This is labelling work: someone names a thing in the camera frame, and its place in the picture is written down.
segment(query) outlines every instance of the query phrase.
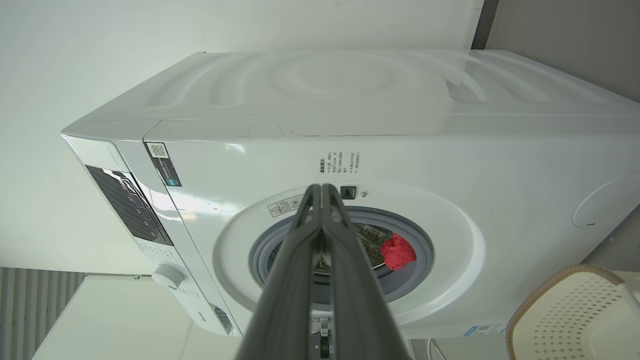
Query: label sticker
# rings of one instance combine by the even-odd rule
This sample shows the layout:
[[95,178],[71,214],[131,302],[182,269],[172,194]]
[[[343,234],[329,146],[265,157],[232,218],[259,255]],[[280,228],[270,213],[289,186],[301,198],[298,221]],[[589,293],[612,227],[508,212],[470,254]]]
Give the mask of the label sticker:
[[305,194],[301,193],[300,195],[274,202],[273,204],[267,206],[267,208],[269,208],[269,213],[272,217],[279,217],[282,214],[296,211],[300,207],[300,203],[302,202],[302,198],[304,196]]
[[151,161],[154,163],[164,184],[166,186],[182,186],[164,144],[161,142],[148,142],[145,144],[147,145],[147,152],[151,156]]
[[473,326],[463,336],[499,334],[507,331],[506,323],[497,323],[494,325]]
[[361,169],[361,155],[357,151],[329,151],[320,157],[319,174],[357,174]]

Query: red garment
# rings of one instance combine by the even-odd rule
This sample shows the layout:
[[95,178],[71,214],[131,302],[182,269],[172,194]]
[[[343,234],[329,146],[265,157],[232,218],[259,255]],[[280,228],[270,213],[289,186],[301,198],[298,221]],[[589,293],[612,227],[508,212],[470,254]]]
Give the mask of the red garment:
[[402,236],[394,233],[394,237],[385,241],[380,248],[385,263],[391,270],[400,270],[407,263],[415,261],[415,251]]

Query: front-loading washer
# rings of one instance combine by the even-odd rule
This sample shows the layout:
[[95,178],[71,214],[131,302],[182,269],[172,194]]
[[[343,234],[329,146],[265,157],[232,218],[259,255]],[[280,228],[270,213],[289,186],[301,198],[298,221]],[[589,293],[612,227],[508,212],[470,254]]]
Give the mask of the front-loading washer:
[[[416,261],[407,338],[506,323],[640,202],[640,105],[502,51],[198,53],[63,130],[194,321],[241,336],[308,185]],[[329,316],[326,267],[313,314]]]

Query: power cord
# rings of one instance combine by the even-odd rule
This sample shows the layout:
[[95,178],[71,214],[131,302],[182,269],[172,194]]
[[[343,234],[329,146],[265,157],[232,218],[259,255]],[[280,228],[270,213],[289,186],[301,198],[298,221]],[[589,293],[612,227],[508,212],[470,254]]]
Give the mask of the power cord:
[[447,360],[446,357],[444,357],[444,354],[442,353],[442,350],[440,350],[440,347],[438,346],[438,343],[434,340],[434,339],[429,339],[427,341],[427,359],[429,360],[433,360],[431,358],[431,344],[433,343],[433,347],[436,348],[436,351],[438,352],[438,355],[440,355],[440,357],[442,358],[442,360]]

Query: white wall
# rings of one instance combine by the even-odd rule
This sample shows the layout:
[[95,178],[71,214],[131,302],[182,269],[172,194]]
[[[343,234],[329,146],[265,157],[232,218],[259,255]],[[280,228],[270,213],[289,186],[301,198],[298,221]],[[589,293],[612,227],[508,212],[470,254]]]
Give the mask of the white wall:
[[60,130],[196,51],[464,46],[473,0],[0,1],[0,266],[152,270]]
[[640,101],[640,1],[500,0],[487,49],[505,49]]

